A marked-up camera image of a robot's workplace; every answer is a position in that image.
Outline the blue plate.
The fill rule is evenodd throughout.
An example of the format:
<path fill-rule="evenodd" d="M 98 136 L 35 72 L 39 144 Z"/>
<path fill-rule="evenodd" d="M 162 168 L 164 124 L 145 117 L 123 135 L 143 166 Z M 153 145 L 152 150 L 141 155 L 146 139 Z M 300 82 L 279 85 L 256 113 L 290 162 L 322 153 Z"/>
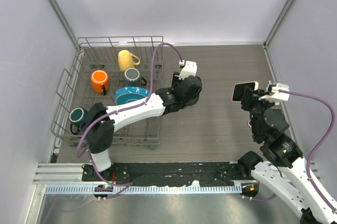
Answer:
<path fill-rule="evenodd" d="M 118 89 L 114 94 L 114 102 L 116 105 L 123 105 L 134 102 L 149 96 L 149 90 L 142 87 L 126 86 Z"/>

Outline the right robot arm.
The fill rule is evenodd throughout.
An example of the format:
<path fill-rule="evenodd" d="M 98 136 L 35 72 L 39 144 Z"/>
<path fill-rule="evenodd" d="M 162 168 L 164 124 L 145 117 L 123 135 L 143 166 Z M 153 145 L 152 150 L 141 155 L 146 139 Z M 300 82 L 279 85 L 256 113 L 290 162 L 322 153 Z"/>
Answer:
<path fill-rule="evenodd" d="M 313 149 L 306 158 L 297 143 L 285 131 L 289 128 L 284 114 L 273 106 L 289 100 L 289 86 L 269 83 L 259 89 L 258 82 L 238 83 L 232 101 L 249 113 L 254 142 L 260 144 L 262 160 L 250 151 L 238 160 L 238 173 L 243 179 L 254 178 L 266 185 L 296 215 L 300 223 L 336 223 L 334 199 L 311 170 Z"/>

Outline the orange mug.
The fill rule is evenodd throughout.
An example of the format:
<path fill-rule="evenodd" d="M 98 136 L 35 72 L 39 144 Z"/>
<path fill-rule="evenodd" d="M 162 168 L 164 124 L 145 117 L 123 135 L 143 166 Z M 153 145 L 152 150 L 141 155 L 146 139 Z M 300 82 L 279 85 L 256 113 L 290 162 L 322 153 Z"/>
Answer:
<path fill-rule="evenodd" d="M 103 70 L 94 71 L 91 74 L 91 84 L 95 92 L 106 95 L 110 84 L 108 73 Z"/>

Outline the grey mug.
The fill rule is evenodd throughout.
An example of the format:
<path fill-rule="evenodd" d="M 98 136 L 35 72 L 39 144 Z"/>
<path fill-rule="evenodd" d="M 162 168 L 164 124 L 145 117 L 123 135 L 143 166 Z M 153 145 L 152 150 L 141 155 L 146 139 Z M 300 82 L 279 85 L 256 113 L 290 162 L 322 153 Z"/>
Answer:
<path fill-rule="evenodd" d="M 136 68 L 128 68 L 124 71 L 124 86 L 130 87 L 145 87 L 147 80 L 141 76 Z"/>

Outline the yellow mug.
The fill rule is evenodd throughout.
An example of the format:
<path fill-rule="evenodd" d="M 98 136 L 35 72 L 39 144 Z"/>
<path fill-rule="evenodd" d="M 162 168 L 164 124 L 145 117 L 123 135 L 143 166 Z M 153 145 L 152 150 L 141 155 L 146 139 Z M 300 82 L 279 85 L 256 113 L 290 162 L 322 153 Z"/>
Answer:
<path fill-rule="evenodd" d="M 122 72 L 126 71 L 129 68 L 135 68 L 139 65 L 141 60 L 136 55 L 132 54 L 128 50 L 121 50 L 118 53 L 118 65 Z"/>

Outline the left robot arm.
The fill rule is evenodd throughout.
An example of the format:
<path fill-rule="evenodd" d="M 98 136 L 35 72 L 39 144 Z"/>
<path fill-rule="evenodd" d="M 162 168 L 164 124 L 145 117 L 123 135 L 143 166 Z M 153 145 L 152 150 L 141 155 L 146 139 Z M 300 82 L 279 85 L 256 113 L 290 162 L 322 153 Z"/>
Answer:
<path fill-rule="evenodd" d="M 112 175 L 109 148 L 119 129 L 135 122 L 178 112 L 199 100 L 202 81 L 188 76 L 171 87 L 161 88 L 144 99 L 120 106 L 96 103 L 84 118 L 81 140 L 86 140 L 94 175 L 107 181 Z"/>

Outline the dark teal mug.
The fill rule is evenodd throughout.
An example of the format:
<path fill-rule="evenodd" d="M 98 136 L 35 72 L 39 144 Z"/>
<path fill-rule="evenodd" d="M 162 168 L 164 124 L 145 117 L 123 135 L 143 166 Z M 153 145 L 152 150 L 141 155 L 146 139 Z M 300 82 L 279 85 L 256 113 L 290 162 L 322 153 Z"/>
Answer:
<path fill-rule="evenodd" d="M 88 110 L 82 107 L 74 108 L 69 114 L 70 132 L 73 135 L 78 135 L 84 125 L 85 117 Z"/>

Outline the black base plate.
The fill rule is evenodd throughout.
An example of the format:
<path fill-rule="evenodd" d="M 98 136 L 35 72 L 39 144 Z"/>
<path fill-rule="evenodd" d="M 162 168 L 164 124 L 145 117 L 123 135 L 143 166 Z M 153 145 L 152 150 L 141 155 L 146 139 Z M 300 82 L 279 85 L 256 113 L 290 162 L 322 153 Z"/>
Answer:
<path fill-rule="evenodd" d="M 202 187 L 230 186 L 253 180 L 248 169 L 230 162 L 115 163 L 101 176 L 117 184 L 139 187 L 182 187 L 198 181 Z"/>

